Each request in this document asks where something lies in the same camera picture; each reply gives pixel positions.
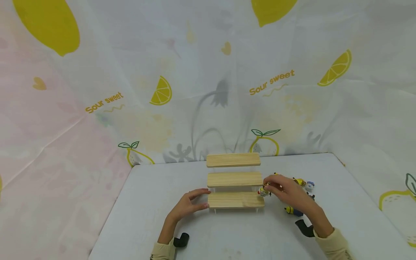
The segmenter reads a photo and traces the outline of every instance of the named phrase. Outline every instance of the pink fabric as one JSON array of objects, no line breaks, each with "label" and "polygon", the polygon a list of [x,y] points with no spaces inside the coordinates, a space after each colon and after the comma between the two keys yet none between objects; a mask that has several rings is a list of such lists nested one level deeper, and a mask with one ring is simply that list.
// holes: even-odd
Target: pink fabric
[{"label": "pink fabric", "polygon": [[[13,31],[21,26],[16,17],[0,14],[7,15],[7,25],[0,22],[0,259],[87,259],[130,166],[43,52],[29,47],[39,46],[33,37]],[[46,89],[33,87],[36,77]]]}]

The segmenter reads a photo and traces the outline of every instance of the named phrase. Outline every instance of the wooden plank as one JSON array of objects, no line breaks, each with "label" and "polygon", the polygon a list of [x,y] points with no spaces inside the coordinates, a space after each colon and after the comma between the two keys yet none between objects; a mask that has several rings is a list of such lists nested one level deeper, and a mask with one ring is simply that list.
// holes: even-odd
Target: wooden plank
[{"label": "wooden plank", "polygon": [[209,154],[207,155],[207,167],[239,167],[259,166],[260,156],[258,153],[245,154]]},{"label": "wooden plank", "polygon": [[210,208],[263,208],[264,198],[257,192],[213,192],[208,195]]},{"label": "wooden plank", "polygon": [[229,173],[208,173],[207,186],[230,187],[230,186],[261,186],[263,178],[261,173],[256,172],[229,172]]}]

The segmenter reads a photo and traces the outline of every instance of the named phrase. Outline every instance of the black object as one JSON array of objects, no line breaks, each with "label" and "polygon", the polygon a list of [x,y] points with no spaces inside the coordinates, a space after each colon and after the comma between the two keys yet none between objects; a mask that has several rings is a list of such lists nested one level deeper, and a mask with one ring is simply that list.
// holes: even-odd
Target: black object
[{"label": "black object", "polygon": [[309,238],[315,237],[315,235],[313,233],[313,226],[312,225],[311,226],[306,226],[303,219],[296,221],[295,224],[299,228],[300,232],[302,232],[302,234],[305,237],[309,237]]},{"label": "black object", "polygon": [[309,195],[309,192],[306,192],[306,194],[307,194],[309,197],[311,197],[311,199],[312,199],[313,201],[315,201],[315,195]]},{"label": "black object", "polygon": [[184,248],[185,246],[187,246],[188,241],[189,241],[189,235],[187,233],[182,233],[181,238],[174,238],[173,245],[176,248]]}]

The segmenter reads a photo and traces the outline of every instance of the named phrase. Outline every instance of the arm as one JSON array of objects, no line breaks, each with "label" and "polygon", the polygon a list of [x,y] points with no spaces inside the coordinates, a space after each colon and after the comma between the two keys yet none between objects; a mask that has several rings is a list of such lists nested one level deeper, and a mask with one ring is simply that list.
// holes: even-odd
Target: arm
[{"label": "arm", "polygon": [[305,214],[314,227],[316,242],[329,260],[355,260],[347,240],[331,225],[322,208],[317,206]]},{"label": "arm", "polygon": [[186,215],[209,208],[208,203],[194,205],[191,201],[199,195],[210,193],[208,189],[203,188],[190,191],[182,196],[178,204],[167,215],[159,239],[153,247],[150,260],[173,260],[176,250],[173,245],[173,234],[176,225]]},{"label": "arm", "polygon": [[263,183],[270,183],[265,190],[282,202],[303,212],[314,227],[315,240],[329,260],[354,260],[347,240],[329,222],[323,209],[313,201],[302,187],[283,175],[270,175]]}]

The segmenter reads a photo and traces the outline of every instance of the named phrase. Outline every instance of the fabric backdrop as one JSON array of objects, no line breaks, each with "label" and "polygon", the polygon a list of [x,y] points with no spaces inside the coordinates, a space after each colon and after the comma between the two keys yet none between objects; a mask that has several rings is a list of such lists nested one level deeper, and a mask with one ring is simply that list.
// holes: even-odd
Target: fabric backdrop
[{"label": "fabric backdrop", "polygon": [[1,258],[87,259],[132,166],[234,152],[334,153],[416,248],[415,40],[414,0],[1,1]]}]

